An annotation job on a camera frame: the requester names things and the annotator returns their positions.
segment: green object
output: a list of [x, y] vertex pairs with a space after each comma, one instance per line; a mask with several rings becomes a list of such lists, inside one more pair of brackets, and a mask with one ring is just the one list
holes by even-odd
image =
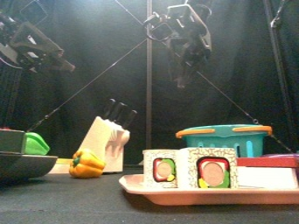
[[34, 133], [34, 132], [27, 132], [26, 136], [27, 136], [27, 141], [26, 141], [25, 154], [46, 156], [51, 147], [45, 142], [43, 137], [38, 133]]

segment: white knife block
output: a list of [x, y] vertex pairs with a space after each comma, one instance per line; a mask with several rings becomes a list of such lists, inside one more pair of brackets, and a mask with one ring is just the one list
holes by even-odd
[[130, 131], [110, 120], [97, 117], [79, 149], [93, 150], [107, 162], [105, 172], [122, 172], [125, 166], [125, 145]]

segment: yellow bell pepper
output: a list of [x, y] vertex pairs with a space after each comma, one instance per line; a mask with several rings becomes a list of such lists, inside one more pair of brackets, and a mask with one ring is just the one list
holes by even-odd
[[93, 150], [78, 150], [70, 163], [70, 175], [79, 179], [98, 178], [106, 165]]

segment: pink tray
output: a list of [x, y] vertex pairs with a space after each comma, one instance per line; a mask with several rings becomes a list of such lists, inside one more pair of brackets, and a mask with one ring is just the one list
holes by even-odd
[[299, 204], [299, 189], [181, 189], [146, 188], [145, 174], [126, 175], [119, 180], [129, 193], [145, 195], [163, 206], [220, 204]]

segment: dark plate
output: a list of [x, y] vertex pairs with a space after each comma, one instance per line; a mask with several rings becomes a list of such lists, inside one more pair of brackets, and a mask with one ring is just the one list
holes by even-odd
[[0, 182], [45, 176], [55, 166], [58, 157], [0, 152]]

